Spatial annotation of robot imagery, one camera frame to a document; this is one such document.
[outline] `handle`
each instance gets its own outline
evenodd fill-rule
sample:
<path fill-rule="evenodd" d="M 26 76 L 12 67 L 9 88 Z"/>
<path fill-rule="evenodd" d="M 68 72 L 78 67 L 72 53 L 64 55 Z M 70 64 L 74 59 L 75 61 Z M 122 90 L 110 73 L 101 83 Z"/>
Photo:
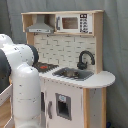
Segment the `handle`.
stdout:
<path fill-rule="evenodd" d="M 48 115 L 50 119 L 52 119 L 51 107 L 52 107 L 52 101 L 50 101 L 48 104 Z"/>
<path fill-rule="evenodd" d="M 58 26 L 59 20 L 60 20 L 60 17 L 57 17 L 57 18 L 56 18 L 56 29 L 57 29 L 57 30 L 60 30 L 60 27 Z"/>

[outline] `microwave window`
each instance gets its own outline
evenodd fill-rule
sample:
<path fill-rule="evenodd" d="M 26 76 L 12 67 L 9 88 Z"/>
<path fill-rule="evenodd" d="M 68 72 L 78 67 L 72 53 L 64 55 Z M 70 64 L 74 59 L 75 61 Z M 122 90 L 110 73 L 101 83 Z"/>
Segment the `microwave window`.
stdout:
<path fill-rule="evenodd" d="M 78 29 L 78 19 L 76 17 L 72 18 L 62 18 L 63 29 Z"/>

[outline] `sink basin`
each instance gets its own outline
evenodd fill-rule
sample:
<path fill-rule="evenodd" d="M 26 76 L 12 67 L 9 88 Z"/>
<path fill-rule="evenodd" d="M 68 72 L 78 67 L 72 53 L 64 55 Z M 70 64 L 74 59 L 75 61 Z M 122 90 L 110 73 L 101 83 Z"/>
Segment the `sink basin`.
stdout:
<path fill-rule="evenodd" d="M 74 68 L 62 68 L 56 72 L 53 73 L 54 76 L 63 77 L 67 79 L 75 79 L 79 81 L 83 81 L 90 76 L 92 76 L 94 73 L 91 71 L 85 71 L 85 70 L 79 70 Z"/>

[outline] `faucet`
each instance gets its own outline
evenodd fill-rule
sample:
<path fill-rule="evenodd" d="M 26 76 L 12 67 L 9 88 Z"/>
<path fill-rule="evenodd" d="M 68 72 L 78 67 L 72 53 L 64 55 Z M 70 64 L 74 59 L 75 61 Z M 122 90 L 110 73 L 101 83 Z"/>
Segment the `faucet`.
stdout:
<path fill-rule="evenodd" d="M 94 59 L 94 56 L 92 55 L 92 53 L 89 52 L 89 51 L 82 51 L 82 52 L 80 53 L 79 62 L 78 62 L 78 64 L 77 64 L 78 69 L 81 69 L 81 70 L 87 68 L 87 62 L 86 62 L 86 63 L 83 63 L 83 62 L 82 62 L 82 56 L 83 56 L 84 54 L 88 54 L 88 55 L 91 57 L 91 60 L 92 60 L 91 64 L 92 64 L 92 65 L 95 64 L 95 59 Z"/>

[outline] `microwave door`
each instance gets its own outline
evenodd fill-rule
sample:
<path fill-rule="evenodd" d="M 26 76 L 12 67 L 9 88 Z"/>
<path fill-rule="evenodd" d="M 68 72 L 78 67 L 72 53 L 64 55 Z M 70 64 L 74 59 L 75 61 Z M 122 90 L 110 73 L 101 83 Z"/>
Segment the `microwave door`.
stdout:
<path fill-rule="evenodd" d="M 80 33 L 80 14 L 57 16 L 57 32 Z"/>

